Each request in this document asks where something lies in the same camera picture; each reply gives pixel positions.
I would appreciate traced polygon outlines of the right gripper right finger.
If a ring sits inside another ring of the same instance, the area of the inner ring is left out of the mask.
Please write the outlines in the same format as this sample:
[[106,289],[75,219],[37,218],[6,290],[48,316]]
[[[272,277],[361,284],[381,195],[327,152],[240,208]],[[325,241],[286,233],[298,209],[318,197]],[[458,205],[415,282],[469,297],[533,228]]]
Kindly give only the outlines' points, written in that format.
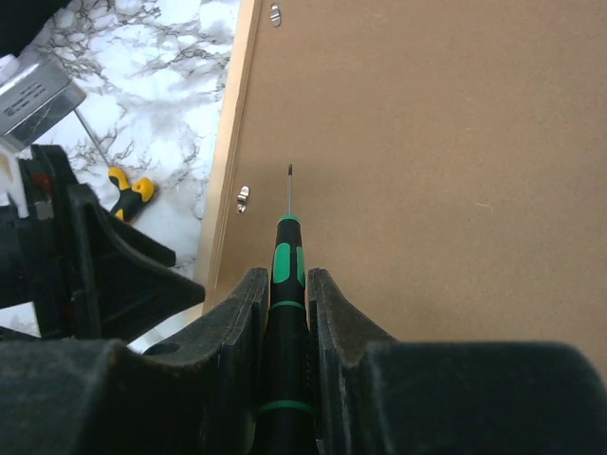
[[602,454],[606,388],[554,342],[402,342],[307,278],[324,454]]

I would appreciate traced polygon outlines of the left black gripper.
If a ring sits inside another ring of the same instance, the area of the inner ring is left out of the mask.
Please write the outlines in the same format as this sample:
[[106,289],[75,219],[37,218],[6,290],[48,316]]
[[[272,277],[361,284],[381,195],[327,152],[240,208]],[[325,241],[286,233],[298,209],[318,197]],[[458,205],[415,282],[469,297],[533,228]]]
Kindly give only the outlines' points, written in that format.
[[1,208],[1,309],[29,303],[43,338],[132,341],[205,299],[175,254],[107,213],[57,145],[20,159],[28,216]]

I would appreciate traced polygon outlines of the wooden picture frame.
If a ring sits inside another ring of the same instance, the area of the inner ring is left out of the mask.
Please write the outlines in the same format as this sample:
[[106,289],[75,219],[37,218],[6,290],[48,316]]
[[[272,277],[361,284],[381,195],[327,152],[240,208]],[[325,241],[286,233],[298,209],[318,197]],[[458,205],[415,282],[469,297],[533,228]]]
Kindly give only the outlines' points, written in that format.
[[606,5],[245,1],[195,276],[305,263],[403,340],[606,363]]

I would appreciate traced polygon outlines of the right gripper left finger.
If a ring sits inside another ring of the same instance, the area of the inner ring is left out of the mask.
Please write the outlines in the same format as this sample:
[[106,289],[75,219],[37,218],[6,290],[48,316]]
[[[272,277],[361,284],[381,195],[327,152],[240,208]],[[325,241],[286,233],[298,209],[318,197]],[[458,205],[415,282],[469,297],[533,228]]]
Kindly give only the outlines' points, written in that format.
[[116,340],[5,341],[5,454],[245,454],[267,271],[144,354]]

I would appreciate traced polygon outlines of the green black screwdriver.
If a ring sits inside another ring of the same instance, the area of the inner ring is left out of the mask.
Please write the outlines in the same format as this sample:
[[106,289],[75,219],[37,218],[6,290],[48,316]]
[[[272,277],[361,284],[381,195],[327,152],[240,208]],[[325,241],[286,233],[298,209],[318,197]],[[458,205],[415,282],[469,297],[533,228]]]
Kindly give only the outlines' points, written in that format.
[[276,228],[252,454],[316,454],[302,228],[293,213],[293,168],[286,214]]

